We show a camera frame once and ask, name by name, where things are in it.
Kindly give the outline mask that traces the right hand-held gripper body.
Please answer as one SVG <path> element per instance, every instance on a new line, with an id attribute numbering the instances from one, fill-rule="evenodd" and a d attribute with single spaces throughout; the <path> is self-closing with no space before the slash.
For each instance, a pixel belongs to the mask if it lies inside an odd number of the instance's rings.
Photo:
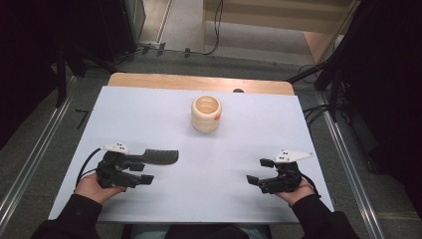
<path id="1" fill-rule="evenodd" d="M 293 192 L 301 181 L 303 174 L 299 170 L 298 161 L 313 157 L 312 152 L 300 152 L 282 149 L 274 159 L 274 168 L 278 175 L 273 178 L 259 179 L 258 187 L 263 193 Z"/>

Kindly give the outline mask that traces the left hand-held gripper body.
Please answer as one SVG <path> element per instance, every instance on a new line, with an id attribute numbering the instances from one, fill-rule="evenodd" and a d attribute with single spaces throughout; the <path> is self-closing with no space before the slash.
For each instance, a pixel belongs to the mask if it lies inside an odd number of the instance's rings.
<path id="1" fill-rule="evenodd" d="M 106 144 L 102 146 L 102 149 L 105 155 L 96 169 L 102 188 L 113 186 L 135 188 L 140 184 L 140 176 L 124 172 L 125 169 L 129 170 L 133 162 L 136 162 L 126 157 L 128 148 L 124 143 Z"/>

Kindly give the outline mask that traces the dark grey comb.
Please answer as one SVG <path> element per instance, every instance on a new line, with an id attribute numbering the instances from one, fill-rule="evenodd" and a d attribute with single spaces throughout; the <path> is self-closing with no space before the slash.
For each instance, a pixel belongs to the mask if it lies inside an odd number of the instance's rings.
<path id="1" fill-rule="evenodd" d="M 136 162 L 154 165 L 173 164 L 178 160 L 178 150 L 146 149 L 142 155 L 127 154 L 126 157 Z"/>

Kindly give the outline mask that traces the person's right hand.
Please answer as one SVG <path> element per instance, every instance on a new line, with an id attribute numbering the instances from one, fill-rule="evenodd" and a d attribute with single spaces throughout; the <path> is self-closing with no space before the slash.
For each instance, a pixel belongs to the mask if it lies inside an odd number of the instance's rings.
<path id="1" fill-rule="evenodd" d="M 299 187 L 293 192 L 278 192 L 276 196 L 280 197 L 281 199 L 285 200 L 290 206 L 293 206 L 299 200 L 309 196 L 314 195 L 315 191 L 311 184 L 306 181 L 304 178 L 302 179 Z"/>

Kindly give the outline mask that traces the person's left hand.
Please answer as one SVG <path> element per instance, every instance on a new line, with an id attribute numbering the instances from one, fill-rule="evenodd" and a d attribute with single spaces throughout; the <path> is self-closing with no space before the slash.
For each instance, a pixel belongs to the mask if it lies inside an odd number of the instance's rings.
<path id="1" fill-rule="evenodd" d="M 91 199 L 99 204 L 104 204 L 112 197 L 123 192 L 126 192 L 126 188 L 121 186 L 102 188 L 99 184 L 99 178 L 95 173 L 84 176 L 74 191 L 75 194 Z"/>

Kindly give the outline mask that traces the white table cover sheet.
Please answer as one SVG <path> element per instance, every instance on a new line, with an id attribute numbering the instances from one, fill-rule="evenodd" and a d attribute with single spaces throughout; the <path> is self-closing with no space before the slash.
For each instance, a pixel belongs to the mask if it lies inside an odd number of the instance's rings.
<path id="1" fill-rule="evenodd" d="M 331 204 L 300 102 L 295 96 L 216 93 L 223 108 L 218 128 L 201 133 L 191 124 L 197 91 L 102 88 L 50 212 L 56 218 L 74 191 L 82 167 L 103 158 L 102 146 L 122 142 L 132 154 L 146 149 L 178 150 L 170 165 L 148 165 L 150 185 L 138 185 L 110 199 L 102 222 L 128 223 L 288 223 L 289 205 L 264 194 L 247 175 L 276 176 L 260 164 L 282 149 L 312 152 L 299 163 Z"/>

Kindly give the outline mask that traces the cream ribbed cup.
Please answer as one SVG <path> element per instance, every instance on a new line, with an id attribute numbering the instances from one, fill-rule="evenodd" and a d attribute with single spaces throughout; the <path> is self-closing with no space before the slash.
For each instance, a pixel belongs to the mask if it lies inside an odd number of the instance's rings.
<path id="1" fill-rule="evenodd" d="M 204 133 L 214 131 L 220 123 L 222 105 L 212 96 L 200 96 L 191 105 L 191 123 L 193 127 Z"/>

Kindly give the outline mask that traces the black metal stand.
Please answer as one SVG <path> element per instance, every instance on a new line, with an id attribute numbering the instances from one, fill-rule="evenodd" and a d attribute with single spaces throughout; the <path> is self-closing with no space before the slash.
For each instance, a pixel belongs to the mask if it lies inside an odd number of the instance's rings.
<path id="1" fill-rule="evenodd" d="M 83 58 L 89 59 L 98 65 L 100 68 L 113 74 L 117 69 L 102 60 L 100 57 L 91 53 L 87 49 L 76 43 L 64 42 L 56 46 L 56 59 L 57 59 L 57 90 L 58 98 L 56 108 L 61 107 L 67 98 L 67 79 L 66 79 L 66 66 L 69 66 L 76 76 L 84 76 L 87 72 L 86 65 Z"/>
<path id="2" fill-rule="evenodd" d="M 314 82 L 314 87 L 318 92 L 321 92 L 324 91 L 328 85 L 331 85 L 327 109 L 328 114 L 334 122 L 337 122 L 336 104 L 342 78 L 343 65 L 341 57 L 343 55 L 343 51 L 344 48 L 338 46 L 325 61 L 313 65 L 309 69 L 299 72 L 297 75 L 287 79 L 288 83 L 294 84 L 309 77 L 310 75 L 319 73 L 316 81 Z"/>

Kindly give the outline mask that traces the light wooden furniture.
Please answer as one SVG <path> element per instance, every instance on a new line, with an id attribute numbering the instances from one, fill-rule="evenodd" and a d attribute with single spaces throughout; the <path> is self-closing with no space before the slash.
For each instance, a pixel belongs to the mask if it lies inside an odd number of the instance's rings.
<path id="1" fill-rule="evenodd" d="M 223 23 L 302 31 L 314 61 L 321 63 L 345 34 L 360 0 L 202 0 L 201 47 L 206 22 L 222 13 Z"/>

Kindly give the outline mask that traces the dark cabinet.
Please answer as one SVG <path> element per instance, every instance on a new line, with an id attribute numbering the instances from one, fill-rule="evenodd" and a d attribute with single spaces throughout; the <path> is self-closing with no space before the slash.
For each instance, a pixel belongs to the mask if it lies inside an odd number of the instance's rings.
<path id="1" fill-rule="evenodd" d="M 136 50 L 143 0 L 0 0 L 0 56 L 31 50 L 53 60 L 62 43 L 105 61 Z"/>

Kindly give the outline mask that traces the metal floor rail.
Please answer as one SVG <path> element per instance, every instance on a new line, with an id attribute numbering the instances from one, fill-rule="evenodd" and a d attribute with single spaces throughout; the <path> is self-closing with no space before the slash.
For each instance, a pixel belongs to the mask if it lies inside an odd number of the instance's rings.
<path id="1" fill-rule="evenodd" d="M 385 239 L 344 134 L 328 112 L 326 96 L 316 93 L 316 102 L 320 109 L 310 130 L 334 208 L 347 215 L 362 239 Z"/>
<path id="2" fill-rule="evenodd" d="M 63 103 L 53 110 L 41 135 L 23 164 L 22 169 L 19 171 L 19 174 L 8 192 L 5 194 L 4 198 L 0 201 L 0 236 L 4 233 L 16 207 L 18 206 L 30 180 L 41 162 L 46 149 L 49 146 L 50 141 L 65 116 L 66 111 L 74 97 L 75 88 L 79 85 L 80 80 L 80 77 L 75 76 L 72 76 L 68 80 L 66 84 L 68 95 L 65 97 Z"/>

